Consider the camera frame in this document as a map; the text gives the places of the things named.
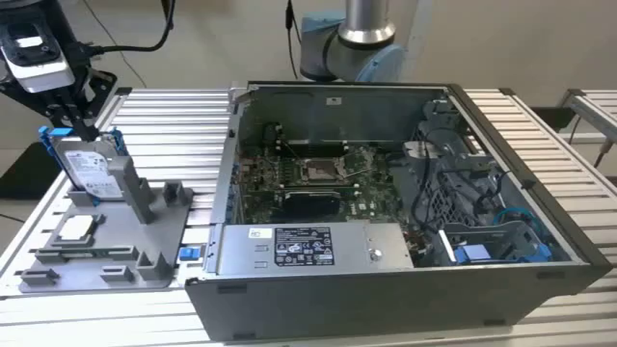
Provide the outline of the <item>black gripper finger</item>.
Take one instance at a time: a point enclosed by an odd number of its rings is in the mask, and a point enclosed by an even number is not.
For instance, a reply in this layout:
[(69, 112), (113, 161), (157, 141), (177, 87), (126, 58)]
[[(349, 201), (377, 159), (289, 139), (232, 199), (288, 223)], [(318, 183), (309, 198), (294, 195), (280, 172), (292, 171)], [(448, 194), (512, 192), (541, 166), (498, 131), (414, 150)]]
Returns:
[(79, 137), (87, 142), (92, 142), (100, 135), (93, 121), (107, 104), (116, 83), (117, 76), (111, 72), (84, 68), (77, 74), (72, 86), (72, 100), (75, 101), (72, 126)]
[(81, 109), (73, 87), (29, 93), (17, 82), (1, 82), (1, 94), (44, 116), (55, 127), (81, 126)]

